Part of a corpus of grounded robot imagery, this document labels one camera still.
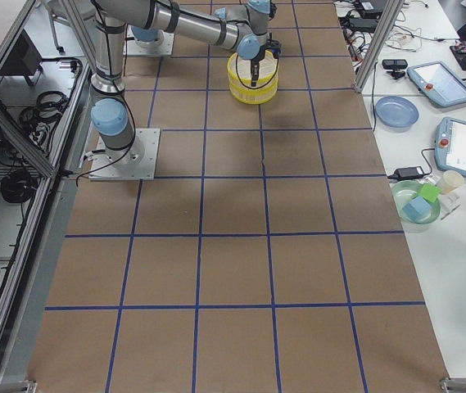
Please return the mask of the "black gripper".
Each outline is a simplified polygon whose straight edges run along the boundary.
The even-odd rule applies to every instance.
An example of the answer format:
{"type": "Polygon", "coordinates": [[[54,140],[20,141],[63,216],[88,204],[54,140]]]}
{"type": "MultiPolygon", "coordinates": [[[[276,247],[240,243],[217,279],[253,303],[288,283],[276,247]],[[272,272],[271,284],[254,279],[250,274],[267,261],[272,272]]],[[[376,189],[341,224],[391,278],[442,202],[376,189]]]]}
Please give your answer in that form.
{"type": "Polygon", "coordinates": [[[265,59],[266,52],[270,52],[275,59],[279,59],[281,43],[271,36],[260,42],[259,36],[248,37],[248,61],[250,62],[251,86],[256,86],[259,79],[259,65],[265,59]]]}

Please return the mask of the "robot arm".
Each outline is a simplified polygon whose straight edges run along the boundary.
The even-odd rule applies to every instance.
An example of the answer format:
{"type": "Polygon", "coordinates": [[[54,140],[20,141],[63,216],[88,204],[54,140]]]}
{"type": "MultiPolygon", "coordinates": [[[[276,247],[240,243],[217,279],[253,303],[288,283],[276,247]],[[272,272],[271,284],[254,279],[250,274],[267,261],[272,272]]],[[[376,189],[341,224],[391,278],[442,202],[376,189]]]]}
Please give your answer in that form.
{"type": "Polygon", "coordinates": [[[91,122],[105,145],[109,165],[123,166],[143,157],[132,112],[124,97],[124,41],[128,27],[153,40],[159,33],[179,34],[234,52],[251,63],[256,81],[259,64],[279,43],[269,33],[276,6],[271,1],[248,1],[208,15],[176,1],[91,1],[97,29],[90,82],[91,122]]]}
{"type": "Polygon", "coordinates": [[[142,52],[159,52],[165,41],[164,33],[158,29],[142,29],[132,25],[130,27],[130,41],[142,52]]]}

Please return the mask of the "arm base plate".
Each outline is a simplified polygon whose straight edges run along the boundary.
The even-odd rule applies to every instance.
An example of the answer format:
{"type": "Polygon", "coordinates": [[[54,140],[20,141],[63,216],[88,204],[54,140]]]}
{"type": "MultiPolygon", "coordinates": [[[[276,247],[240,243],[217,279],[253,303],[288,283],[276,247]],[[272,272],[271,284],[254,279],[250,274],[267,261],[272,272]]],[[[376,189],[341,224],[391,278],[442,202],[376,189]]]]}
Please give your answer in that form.
{"type": "Polygon", "coordinates": [[[156,41],[136,41],[129,29],[123,49],[123,54],[131,57],[171,56],[174,48],[174,34],[162,33],[156,41]]]}
{"type": "Polygon", "coordinates": [[[107,150],[102,137],[97,138],[97,150],[88,178],[94,181],[153,180],[156,173],[160,129],[137,129],[129,152],[107,150]]]}

